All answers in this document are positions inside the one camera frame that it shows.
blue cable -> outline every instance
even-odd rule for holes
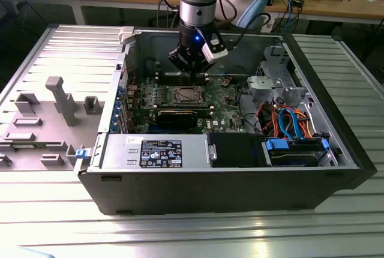
[[[293,129],[295,129],[295,134],[296,134],[297,138],[301,139],[302,133],[299,129],[298,119],[297,119],[295,113],[292,110],[287,109],[287,108],[282,109],[278,115],[278,125],[280,127],[281,132],[283,132],[289,138],[289,140],[293,140],[292,136],[284,129],[283,115],[284,115],[285,111],[289,111],[290,115],[292,116]]]
[[[289,0],[286,0],[287,3],[288,3],[288,10],[289,10],[289,15],[288,15],[288,21],[287,23],[284,25],[283,27],[283,32],[287,29],[287,27],[289,26],[290,22],[291,22],[291,16],[292,16],[292,4],[290,3]]]

power supply label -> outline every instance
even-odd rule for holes
[[[181,141],[142,141],[141,168],[182,167]]]

motherboard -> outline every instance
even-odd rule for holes
[[[238,88],[239,84],[225,83],[224,76],[211,78],[205,86],[161,85],[147,77],[127,86],[119,119],[121,132],[245,132],[237,104]]]

circuit board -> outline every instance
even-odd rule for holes
[[[147,78],[139,82],[129,111],[135,133],[202,134],[245,132],[244,120],[236,104],[236,85],[221,85],[224,77],[211,79],[206,86],[158,85]],[[194,114],[193,128],[164,128],[157,124],[163,113]]]

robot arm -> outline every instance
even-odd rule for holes
[[[257,25],[268,0],[232,0],[239,16],[232,23],[241,28]],[[215,26],[216,0],[180,0],[180,35],[177,48],[169,53],[169,59],[182,71],[196,73],[206,71],[210,64],[228,55],[226,45]]]
[[[169,59],[183,72],[196,73],[213,64],[228,51],[215,20],[216,0],[180,0],[180,36]]]

